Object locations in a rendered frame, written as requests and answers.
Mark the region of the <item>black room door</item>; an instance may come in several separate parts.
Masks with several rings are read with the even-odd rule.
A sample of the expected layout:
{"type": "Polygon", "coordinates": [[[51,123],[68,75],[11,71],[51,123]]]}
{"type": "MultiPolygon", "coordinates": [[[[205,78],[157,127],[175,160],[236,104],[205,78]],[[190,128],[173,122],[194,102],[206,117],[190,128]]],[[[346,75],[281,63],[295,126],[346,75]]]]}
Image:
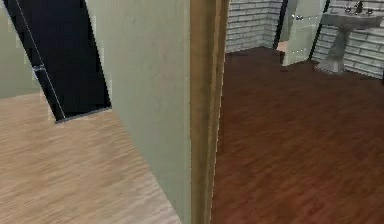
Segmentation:
{"type": "Polygon", "coordinates": [[[58,122],[111,107],[85,0],[2,0],[58,122]]]}

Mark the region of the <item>pale green room door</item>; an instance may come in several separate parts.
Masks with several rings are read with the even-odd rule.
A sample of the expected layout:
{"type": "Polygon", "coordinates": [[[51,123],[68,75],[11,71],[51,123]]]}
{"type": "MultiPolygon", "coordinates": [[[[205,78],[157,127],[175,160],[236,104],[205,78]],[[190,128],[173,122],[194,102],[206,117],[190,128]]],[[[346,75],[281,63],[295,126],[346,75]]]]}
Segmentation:
{"type": "Polygon", "coordinates": [[[282,62],[283,66],[309,58],[326,2],[327,0],[297,1],[295,13],[292,15],[292,26],[282,62]],[[303,16],[303,20],[296,20],[296,15],[303,16]]]}

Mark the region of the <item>grey pedestal sink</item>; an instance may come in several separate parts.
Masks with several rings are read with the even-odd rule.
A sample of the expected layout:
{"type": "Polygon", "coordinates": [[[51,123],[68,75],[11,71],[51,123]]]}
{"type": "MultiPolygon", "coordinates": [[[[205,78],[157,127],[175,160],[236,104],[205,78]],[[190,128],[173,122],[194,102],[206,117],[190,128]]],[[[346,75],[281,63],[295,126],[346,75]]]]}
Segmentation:
{"type": "Polygon", "coordinates": [[[384,20],[384,13],[360,12],[327,12],[324,13],[320,24],[337,28],[336,37],[324,60],[316,68],[329,74],[344,72],[344,55],[353,30],[379,28],[384,20]]]}

